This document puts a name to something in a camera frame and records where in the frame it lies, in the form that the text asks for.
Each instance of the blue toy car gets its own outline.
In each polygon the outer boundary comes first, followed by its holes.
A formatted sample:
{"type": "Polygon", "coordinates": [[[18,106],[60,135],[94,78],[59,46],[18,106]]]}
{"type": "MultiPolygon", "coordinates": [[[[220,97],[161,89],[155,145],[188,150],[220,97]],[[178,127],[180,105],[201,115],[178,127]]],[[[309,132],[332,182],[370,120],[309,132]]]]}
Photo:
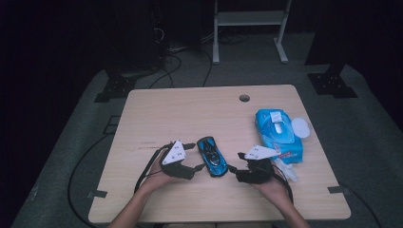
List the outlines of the blue toy car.
{"type": "Polygon", "coordinates": [[[210,176],[213,178],[222,177],[228,171],[228,165],[218,149],[214,138],[204,137],[197,142],[201,157],[206,164],[210,176]]]}

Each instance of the dark background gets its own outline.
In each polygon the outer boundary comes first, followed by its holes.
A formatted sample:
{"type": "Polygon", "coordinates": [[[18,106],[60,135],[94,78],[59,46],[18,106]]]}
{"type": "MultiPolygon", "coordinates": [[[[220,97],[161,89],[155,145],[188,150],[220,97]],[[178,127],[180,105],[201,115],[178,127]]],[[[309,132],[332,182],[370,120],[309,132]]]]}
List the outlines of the dark background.
{"type": "MultiPolygon", "coordinates": [[[[283,4],[220,2],[222,10],[283,4]]],[[[154,28],[164,29],[167,40],[198,44],[213,30],[213,1],[1,0],[0,4],[0,226],[7,227],[92,77],[110,66],[134,71],[159,67],[164,50],[155,43],[154,28]]],[[[399,1],[294,0],[286,30],[316,31],[307,65],[329,64],[341,55],[364,75],[400,128],[402,9],[399,1]]]]}

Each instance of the hole in table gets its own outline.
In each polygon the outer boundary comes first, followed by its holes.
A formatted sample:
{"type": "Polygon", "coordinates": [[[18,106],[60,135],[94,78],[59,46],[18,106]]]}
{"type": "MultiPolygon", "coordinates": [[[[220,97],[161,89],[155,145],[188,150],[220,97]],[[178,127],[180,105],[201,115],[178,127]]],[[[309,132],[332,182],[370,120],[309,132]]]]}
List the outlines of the hole in table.
{"type": "Polygon", "coordinates": [[[248,95],[246,95],[246,94],[240,95],[240,101],[246,103],[246,102],[249,102],[250,100],[251,100],[251,98],[248,95]]]}

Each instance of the wire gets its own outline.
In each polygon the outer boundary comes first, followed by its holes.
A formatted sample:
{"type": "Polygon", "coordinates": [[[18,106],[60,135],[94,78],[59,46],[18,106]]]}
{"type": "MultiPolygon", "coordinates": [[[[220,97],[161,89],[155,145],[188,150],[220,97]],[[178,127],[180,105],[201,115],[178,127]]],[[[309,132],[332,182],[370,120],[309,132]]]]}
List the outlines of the wire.
{"type": "Polygon", "coordinates": [[[162,78],[164,78],[164,77],[166,77],[166,76],[169,76],[169,77],[170,77],[170,79],[171,79],[171,85],[173,85],[173,84],[172,84],[172,83],[173,83],[173,80],[172,80],[170,74],[173,73],[173,72],[175,72],[176,70],[178,70],[178,69],[181,67],[181,65],[182,65],[182,60],[181,60],[181,58],[179,58],[179,57],[177,57],[177,56],[175,56],[175,55],[169,55],[169,56],[170,56],[170,57],[173,57],[173,58],[175,58],[175,59],[177,59],[177,60],[179,61],[178,66],[176,66],[173,70],[171,70],[171,71],[169,71],[169,72],[166,71],[166,73],[165,73],[163,76],[159,77],[157,80],[155,80],[155,81],[151,84],[151,86],[150,86],[149,88],[152,88],[152,86],[154,86],[156,83],[158,83],[162,78]]]}
{"type": "Polygon", "coordinates": [[[219,38],[219,43],[221,45],[226,45],[226,46],[235,46],[240,43],[246,42],[249,40],[249,35],[243,34],[245,38],[242,38],[241,35],[235,35],[235,34],[224,34],[219,38]]]}
{"type": "Polygon", "coordinates": [[[287,177],[285,176],[285,174],[282,172],[282,170],[280,168],[278,168],[276,165],[273,165],[273,167],[275,167],[282,175],[282,177],[287,181],[287,177]]]}
{"type": "Polygon", "coordinates": [[[134,187],[134,194],[136,194],[137,190],[139,190],[140,185],[142,184],[143,180],[147,177],[146,173],[149,171],[151,168],[151,165],[154,163],[154,161],[157,159],[157,157],[160,155],[160,153],[169,148],[171,144],[166,144],[163,147],[157,149],[154,154],[151,156],[150,161],[148,161],[148,164],[145,166],[145,169],[143,170],[143,173],[140,175],[140,177],[137,179],[136,186],[134,187]]]}
{"type": "Polygon", "coordinates": [[[158,30],[158,31],[161,32],[161,36],[162,36],[162,37],[160,38],[160,41],[156,41],[158,44],[160,44],[161,41],[163,40],[163,38],[165,37],[165,33],[164,33],[163,30],[160,29],[160,28],[154,28],[154,32],[155,32],[156,30],[158,30]]]}
{"type": "Polygon", "coordinates": [[[109,133],[104,134],[104,136],[99,139],[97,142],[95,142],[87,151],[86,153],[84,153],[84,155],[81,157],[81,159],[76,163],[76,165],[74,166],[74,169],[70,175],[70,178],[68,180],[68,186],[67,186],[67,199],[68,199],[68,205],[70,206],[71,210],[73,211],[74,215],[83,223],[85,223],[87,226],[89,227],[94,227],[96,228],[96,226],[94,224],[92,224],[90,221],[87,221],[85,219],[83,219],[77,212],[77,210],[74,208],[72,201],[71,201],[71,196],[70,196],[70,188],[71,188],[71,183],[74,177],[74,174],[77,170],[77,167],[80,165],[80,163],[83,161],[83,159],[86,157],[86,155],[92,150],[92,148],[94,148],[98,143],[100,143],[102,140],[104,140],[106,137],[110,136],[110,135],[114,135],[116,132],[116,130],[113,130],[109,133]]]}
{"type": "MultiPolygon", "coordinates": [[[[222,31],[224,31],[224,30],[225,30],[225,28],[221,28],[221,29],[219,30],[219,34],[220,34],[222,31]]],[[[214,38],[214,32],[212,32],[212,33],[210,33],[209,35],[207,35],[207,36],[201,38],[201,44],[204,45],[204,46],[205,46],[205,45],[209,45],[209,44],[211,44],[210,41],[212,41],[213,38],[214,38]]],[[[188,50],[188,49],[190,49],[190,48],[192,48],[192,47],[184,46],[184,47],[169,48],[169,49],[168,49],[168,52],[169,52],[170,54],[177,54],[177,53],[186,51],[186,50],[188,50]]]]}
{"type": "Polygon", "coordinates": [[[172,79],[171,73],[166,70],[165,65],[163,65],[163,71],[165,71],[165,73],[168,74],[167,76],[169,77],[169,80],[171,81],[171,86],[170,87],[175,87],[174,80],[172,79]]]}
{"type": "Polygon", "coordinates": [[[210,76],[211,69],[213,68],[213,60],[211,59],[210,55],[209,55],[205,50],[204,50],[203,52],[204,52],[205,55],[207,55],[207,57],[208,57],[208,60],[209,60],[209,62],[210,62],[210,68],[208,68],[207,75],[205,76],[204,82],[202,83],[202,87],[205,86],[205,83],[207,82],[207,79],[208,79],[208,77],[210,76]]]}
{"type": "Polygon", "coordinates": [[[152,175],[161,173],[161,172],[163,172],[163,170],[160,170],[160,171],[157,171],[157,172],[154,172],[154,173],[150,173],[150,174],[147,174],[147,175],[145,175],[145,176],[146,176],[146,177],[149,177],[149,176],[152,176],[152,175]]]}
{"type": "Polygon", "coordinates": [[[375,220],[377,226],[379,228],[382,228],[382,224],[380,223],[378,217],[376,216],[376,214],[375,214],[374,210],[371,208],[371,206],[362,197],[360,197],[353,188],[351,188],[350,186],[348,186],[347,184],[345,184],[339,180],[338,180],[338,183],[340,183],[340,185],[342,185],[343,187],[347,188],[351,193],[353,193],[353,195],[355,195],[359,200],[361,200],[361,202],[367,207],[367,209],[370,211],[370,213],[374,217],[374,220],[375,220]]]}

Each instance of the white shelf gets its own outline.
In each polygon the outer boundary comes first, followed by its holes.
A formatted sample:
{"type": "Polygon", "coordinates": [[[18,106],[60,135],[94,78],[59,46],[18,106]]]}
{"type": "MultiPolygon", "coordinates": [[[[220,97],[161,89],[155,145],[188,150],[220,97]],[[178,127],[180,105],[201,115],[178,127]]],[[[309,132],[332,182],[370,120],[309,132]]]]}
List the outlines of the white shelf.
{"type": "Polygon", "coordinates": [[[281,25],[284,11],[219,12],[218,26],[268,26],[281,25]]]}

